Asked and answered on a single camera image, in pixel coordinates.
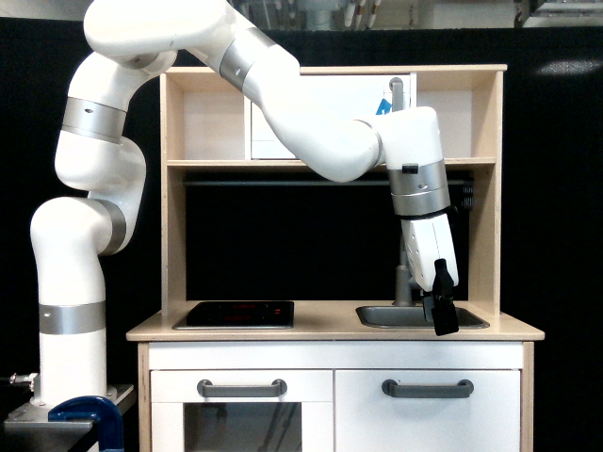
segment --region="black induction cooktop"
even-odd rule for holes
[[[293,301],[202,301],[175,330],[292,328]]]

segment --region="gray handle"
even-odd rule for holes
[[[197,392],[201,397],[278,397],[286,393],[286,383],[276,379],[270,386],[214,386],[210,380],[202,379]]]
[[[394,77],[389,81],[389,88],[392,90],[392,112],[404,109],[404,84],[402,79]]]
[[[473,393],[473,383],[468,379],[442,386],[397,384],[387,379],[381,387],[384,394],[394,398],[468,398]]]

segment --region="sink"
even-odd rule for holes
[[[455,308],[460,329],[488,328],[490,324],[465,308]],[[422,306],[362,306],[356,309],[363,325],[374,328],[433,328]]]

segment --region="toy kitchen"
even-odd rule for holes
[[[139,348],[141,451],[532,450],[534,342],[545,335],[500,311],[505,69],[301,69],[327,93],[372,84],[388,103],[398,78],[408,106],[437,112],[446,172],[473,181],[467,296],[454,300],[458,331],[444,334],[420,302],[188,299],[190,181],[311,171],[213,71],[161,76],[162,309],[127,334]]]

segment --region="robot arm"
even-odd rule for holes
[[[436,308],[451,305],[448,287],[458,276],[442,213],[448,188],[433,110],[337,120],[302,88],[298,61],[225,0],[95,0],[84,26],[95,53],[70,85],[56,169],[88,199],[51,200],[31,225],[42,403],[106,392],[105,288],[96,256],[127,245],[145,173],[138,146],[122,137],[123,122],[132,95],[165,72],[180,49],[256,103],[285,146],[322,176],[346,182],[386,162],[411,271],[436,294]]]

